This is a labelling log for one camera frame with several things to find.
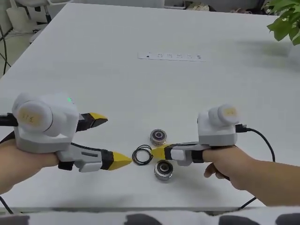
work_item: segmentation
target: white power strip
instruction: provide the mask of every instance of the white power strip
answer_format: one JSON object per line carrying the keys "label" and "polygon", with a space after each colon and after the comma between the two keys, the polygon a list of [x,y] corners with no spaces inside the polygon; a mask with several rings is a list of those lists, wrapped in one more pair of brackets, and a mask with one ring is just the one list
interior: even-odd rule
{"label": "white power strip", "polygon": [[206,62],[206,60],[203,58],[203,55],[200,54],[139,52],[137,57],[143,60],[175,60],[175,61]]}

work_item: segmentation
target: hand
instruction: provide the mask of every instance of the hand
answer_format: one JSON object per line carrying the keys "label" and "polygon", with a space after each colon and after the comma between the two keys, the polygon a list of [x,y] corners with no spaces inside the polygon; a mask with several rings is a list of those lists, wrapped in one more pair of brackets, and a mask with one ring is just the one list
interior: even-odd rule
{"label": "hand", "polygon": [[18,150],[15,140],[0,144],[0,194],[9,191],[44,167],[56,166],[55,154],[32,154]]}
{"label": "hand", "polygon": [[251,171],[255,162],[255,159],[236,146],[224,147],[219,150],[205,150],[203,159],[205,162],[212,162],[205,170],[206,178],[215,174],[217,178],[224,179],[223,175],[225,175],[239,190],[245,189],[244,184],[247,183],[245,175]]}

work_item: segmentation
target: o-ring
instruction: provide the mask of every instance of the o-ring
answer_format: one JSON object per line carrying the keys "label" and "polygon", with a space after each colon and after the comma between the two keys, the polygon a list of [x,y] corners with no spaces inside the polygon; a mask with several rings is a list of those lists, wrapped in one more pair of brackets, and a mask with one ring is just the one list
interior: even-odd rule
{"label": "o-ring", "polygon": [[[137,147],[137,149],[132,153],[132,161],[137,165],[148,165],[151,162],[151,160],[153,159],[151,150],[152,150],[152,148],[147,144],[143,144],[143,145]],[[146,161],[140,161],[137,158],[137,153],[140,151],[147,152],[147,154],[149,155],[149,159],[147,159]]]}

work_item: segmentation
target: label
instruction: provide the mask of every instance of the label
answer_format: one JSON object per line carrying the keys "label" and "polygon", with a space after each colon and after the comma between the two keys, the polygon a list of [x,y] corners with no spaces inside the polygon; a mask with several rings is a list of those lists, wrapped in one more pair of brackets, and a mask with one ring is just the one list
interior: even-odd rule
{"label": "label", "polygon": [[192,62],[207,61],[206,57],[204,57],[202,54],[139,52],[137,57],[143,60],[173,60],[173,61],[192,61]]}
{"label": "label", "polygon": [[22,108],[18,114],[18,121],[38,127],[40,125],[42,115],[36,112],[29,111],[28,109]]}
{"label": "label", "polygon": [[237,116],[237,112],[235,108],[227,108],[223,110],[225,116]]}

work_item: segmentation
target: metal bearing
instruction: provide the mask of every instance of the metal bearing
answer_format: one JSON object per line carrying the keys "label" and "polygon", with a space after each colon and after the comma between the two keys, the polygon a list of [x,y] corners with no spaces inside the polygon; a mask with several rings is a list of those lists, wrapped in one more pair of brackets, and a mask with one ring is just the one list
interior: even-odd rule
{"label": "metal bearing", "polygon": [[150,134],[150,141],[155,146],[160,146],[165,144],[167,140],[167,133],[161,129],[153,130]]}
{"label": "metal bearing", "polygon": [[172,177],[173,165],[166,160],[160,160],[155,164],[154,174],[157,179],[167,181]]}

